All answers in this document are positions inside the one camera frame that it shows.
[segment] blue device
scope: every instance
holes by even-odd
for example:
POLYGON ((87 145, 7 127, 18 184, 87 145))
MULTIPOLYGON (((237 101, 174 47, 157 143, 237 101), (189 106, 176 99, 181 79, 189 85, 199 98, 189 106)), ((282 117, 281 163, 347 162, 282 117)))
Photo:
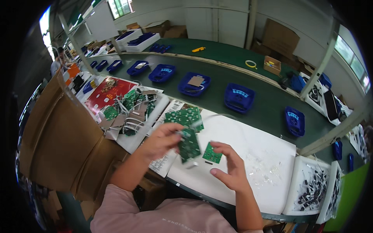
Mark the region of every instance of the blue device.
POLYGON ((305 133, 304 114, 290 106, 285 107, 286 126, 291 134, 303 137, 305 133))
POLYGON ((122 61, 121 60, 115 60, 111 65, 109 65, 106 68, 106 70, 109 71, 109 73, 113 73, 121 66, 123 66, 122 61))
POLYGON ((342 159, 342 142, 340 140, 335 141, 332 144, 333 148, 333 155, 336 160, 341 160, 342 159))
POLYGON ((127 74, 132 75, 132 76, 139 75, 149 67, 148 64, 149 62, 147 61, 137 61, 127 70, 127 74), (145 63, 145 64, 141 67, 136 68, 136 66, 138 66, 140 63, 145 63))
POLYGON ((198 73, 188 72, 183 79, 181 79, 178 90, 179 92, 183 93, 184 95, 198 97, 200 96, 210 85, 211 78, 205 75, 201 75, 198 73), (188 84, 188 82, 193 78, 194 76, 199 76, 201 78, 204 78, 205 80, 201 83, 200 86, 194 86, 191 84, 188 84))
POLYGON ((98 66, 96 66, 96 69, 98 71, 101 71, 102 69, 104 69, 105 67, 107 66, 107 60, 102 60, 98 66))
POLYGON ((93 67, 95 67, 97 65, 97 61, 93 61, 92 63, 91 63, 91 67, 93 68, 93 67))
POLYGON ((241 114, 251 109, 255 98, 255 91, 234 83, 228 83, 224 94, 224 104, 241 114))
POLYGON ((159 64, 150 74, 149 79, 152 82, 165 82, 167 81, 174 73, 176 67, 171 65, 159 64))
POLYGON ((354 171, 354 155, 349 154, 348 155, 348 172, 354 171))

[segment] electronic component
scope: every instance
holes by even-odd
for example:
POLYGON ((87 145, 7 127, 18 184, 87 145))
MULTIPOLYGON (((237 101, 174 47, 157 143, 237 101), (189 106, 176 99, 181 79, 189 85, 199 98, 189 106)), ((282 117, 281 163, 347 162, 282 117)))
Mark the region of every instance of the electronic component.
POLYGON ((210 145, 210 143, 208 143, 202 158, 210 160, 214 163, 220 163, 222 155, 222 153, 215 153, 214 148, 210 145))
MULTIPOLYGON (((173 111, 170 113, 166 113, 164 122, 173 122, 179 123, 184 126, 189 126, 192 123, 199 121, 201 119, 200 110, 198 107, 182 109, 179 111, 173 111)), ((203 130, 203 124, 196 127, 196 131, 199 132, 203 130)))
POLYGON ((197 136, 193 129, 184 128, 181 131, 181 141, 178 143, 182 163, 192 161, 201 154, 197 136))

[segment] person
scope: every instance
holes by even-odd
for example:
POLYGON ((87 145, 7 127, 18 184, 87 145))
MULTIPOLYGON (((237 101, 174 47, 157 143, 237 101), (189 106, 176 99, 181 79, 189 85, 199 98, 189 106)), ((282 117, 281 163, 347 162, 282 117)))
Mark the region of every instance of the person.
POLYGON ((50 65, 50 73, 52 77, 60 71, 60 69, 63 69, 63 72, 65 72, 66 66, 69 67, 72 65, 72 63, 65 63, 65 60, 63 58, 63 48, 59 47, 58 49, 58 54, 56 51, 54 51, 54 62, 50 65))
MULTIPOLYGON (((175 198, 164 200, 155 210, 139 212, 131 191, 139 184, 149 164, 162 158, 181 140, 176 133, 184 127, 166 123, 117 168, 106 187, 101 207, 91 221, 91 231, 98 232, 236 232, 211 204, 175 198)), ((231 146, 210 142, 215 153, 227 157, 228 174, 211 169, 210 173, 236 193, 236 221, 239 233, 263 233, 263 219, 246 178, 244 161, 231 146)))

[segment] small cardboard box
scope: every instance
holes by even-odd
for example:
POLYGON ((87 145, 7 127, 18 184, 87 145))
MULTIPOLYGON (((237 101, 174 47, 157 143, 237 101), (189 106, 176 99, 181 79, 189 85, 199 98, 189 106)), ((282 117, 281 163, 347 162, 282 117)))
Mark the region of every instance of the small cardboard box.
POLYGON ((152 32, 152 33, 159 33, 161 37, 164 36, 164 33, 171 28, 171 24, 169 20, 166 21, 159 21, 153 22, 145 27, 143 27, 143 32, 152 32))
POLYGON ((188 38, 187 27, 185 25, 172 26, 164 33, 163 38, 188 38))
POLYGON ((276 60, 276 59, 272 58, 272 57, 265 56, 264 57, 264 67, 263 68, 265 70, 275 74, 275 75, 279 75, 280 72, 281 72, 281 62, 279 60, 276 60), (273 62, 275 64, 276 68, 266 65, 266 62, 273 62))
POLYGON ((253 44, 251 45, 251 51, 254 51, 260 55, 263 56, 270 56, 271 54, 271 49, 268 48, 267 46, 264 46, 262 42, 258 39, 254 39, 253 44))
POLYGON ((263 45, 291 59, 298 41, 299 36, 291 29, 267 19, 263 33, 263 45))

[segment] blue crate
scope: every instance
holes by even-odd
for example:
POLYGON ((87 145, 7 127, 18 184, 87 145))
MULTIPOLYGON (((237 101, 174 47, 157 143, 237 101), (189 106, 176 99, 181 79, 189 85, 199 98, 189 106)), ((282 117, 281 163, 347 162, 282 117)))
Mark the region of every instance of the blue crate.
POLYGON ((245 114, 251 109, 255 91, 234 83, 228 83, 224 94, 224 104, 233 111, 245 114))
POLYGON ((129 69, 127 70, 127 74, 132 75, 132 76, 139 75, 139 74, 141 74, 142 72, 144 72, 144 71, 149 67, 148 64, 149 64, 149 62, 147 62, 147 61, 137 61, 137 62, 135 62, 135 63, 131 66, 131 68, 129 68, 129 69), (135 67, 136 67, 138 64, 142 63, 142 62, 145 62, 146 64, 145 64, 143 67, 141 67, 140 69, 136 69, 135 67))
POLYGON ((91 66, 92 68, 94 68, 96 65, 97 65, 97 61, 93 61, 93 62, 91 63, 90 66, 91 66))
POLYGON ((333 148, 333 155, 336 160, 341 160, 342 159, 342 142, 341 141, 336 141, 332 144, 333 148))
POLYGON ((96 66, 96 69, 98 71, 101 71, 102 69, 104 69, 105 67, 107 66, 107 60, 102 60, 98 66, 96 66))
POLYGON ((171 65, 159 64, 150 74, 149 79, 152 82, 165 82, 167 81, 174 73, 176 67, 171 65))
POLYGON ((319 81, 321 82, 322 85, 324 85, 329 90, 332 88, 332 82, 330 81, 329 77, 326 76, 326 74, 322 73, 320 75, 319 81))
POLYGON ((178 90, 179 92, 183 93, 184 95, 192 96, 192 97, 198 97, 200 96, 210 85, 211 78, 205 75, 201 75, 198 73, 188 72, 183 79, 181 79, 178 90), (202 82, 200 86, 193 86, 188 84, 190 79, 193 76, 200 76, 204 78, 205 80, 202 82))
POLYGON ((109 73, 113 73, 115 72, 118 68, 120 68, 121 66, 123 66, 123 63, 121 60, 115 60, 113 61, 113 63, 111 65, 109 65, 106 70, 109 71, 109 73))
POLYGON ((290 106, 285 107, 286 126, 291 134, 303 137, 305 133, 304 114, 290 106))
POLYGON ((291 89, 300 93, 303 87, 305 86, 305 81, 303 80, 303 77, 301 77, 300 75, 298 76, 293 75, 293 77, 290 80, 290 86, 291 86, 291 89))

